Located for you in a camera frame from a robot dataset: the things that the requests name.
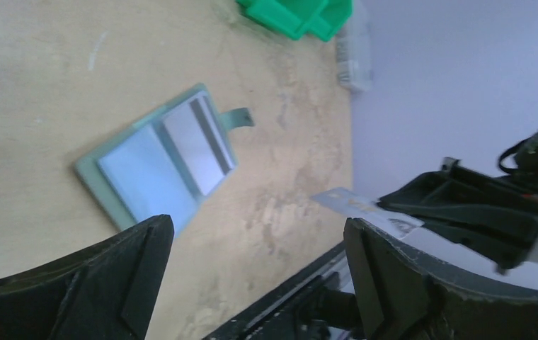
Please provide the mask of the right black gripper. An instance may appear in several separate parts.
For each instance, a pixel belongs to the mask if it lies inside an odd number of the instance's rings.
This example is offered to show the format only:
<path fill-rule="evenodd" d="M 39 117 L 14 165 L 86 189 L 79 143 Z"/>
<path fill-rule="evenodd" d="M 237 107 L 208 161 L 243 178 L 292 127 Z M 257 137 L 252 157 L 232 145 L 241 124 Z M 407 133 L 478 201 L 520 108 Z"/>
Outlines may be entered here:
<path fill-rule="evenodd" d="M 420 174 L 377 205 L 421 220 L 427 230 L 503 270 L 538 263 L 538 131 L 505 150 L 498 168 L 527 193 L 453 162 Z"/>

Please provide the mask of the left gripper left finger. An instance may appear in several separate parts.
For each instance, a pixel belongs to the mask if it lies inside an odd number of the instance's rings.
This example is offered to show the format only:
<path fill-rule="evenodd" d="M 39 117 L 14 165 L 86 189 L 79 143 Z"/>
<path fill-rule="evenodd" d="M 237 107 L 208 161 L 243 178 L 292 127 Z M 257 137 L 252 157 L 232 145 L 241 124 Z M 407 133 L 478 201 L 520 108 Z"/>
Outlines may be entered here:
<path fill-rule="evenodd" d="M 158 215 L 0 278 L 0 339 L 143 339 L 174 238 Z"/>

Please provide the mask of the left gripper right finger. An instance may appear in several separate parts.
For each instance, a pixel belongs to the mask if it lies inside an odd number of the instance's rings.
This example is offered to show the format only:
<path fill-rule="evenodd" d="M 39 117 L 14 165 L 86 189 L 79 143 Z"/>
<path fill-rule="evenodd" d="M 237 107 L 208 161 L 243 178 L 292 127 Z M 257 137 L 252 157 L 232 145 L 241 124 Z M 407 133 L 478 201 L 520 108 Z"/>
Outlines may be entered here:
<path fill-rule="evenodd" d="M 538 290 L 439 260 L 360 218 L 343 243 L 368 339 L 538 339 Z"/>

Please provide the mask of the green card holder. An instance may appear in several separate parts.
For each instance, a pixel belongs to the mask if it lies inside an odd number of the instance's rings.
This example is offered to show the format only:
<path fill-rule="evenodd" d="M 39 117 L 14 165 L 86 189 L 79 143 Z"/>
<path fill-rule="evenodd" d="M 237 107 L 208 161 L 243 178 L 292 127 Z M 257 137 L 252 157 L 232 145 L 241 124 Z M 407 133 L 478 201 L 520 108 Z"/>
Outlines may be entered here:
<path fill-rule="evenodd" d="M 254 125 L 248 108 L 219 112 L 199 83 L 85 153 L 74 170 L 118 230 L 170 215 L 180 234 L 238 166 L 229 131 Z"/>

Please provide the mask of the white printed credit card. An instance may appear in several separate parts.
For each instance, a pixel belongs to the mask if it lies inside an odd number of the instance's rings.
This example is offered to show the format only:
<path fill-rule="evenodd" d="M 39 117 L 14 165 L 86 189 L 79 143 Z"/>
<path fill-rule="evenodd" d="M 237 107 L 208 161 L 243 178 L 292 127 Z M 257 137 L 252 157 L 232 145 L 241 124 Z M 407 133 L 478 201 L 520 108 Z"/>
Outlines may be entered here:
<path fill-rule="evenodd" d="M 421 228 L 423 221 L 400 212 L 391 212 L 377 206 L 369 198 L 347 188 L 333 188 L 313 195 L 311 199 L 344 217 L 364 219 L 387 234 L 403 239 Z"/>

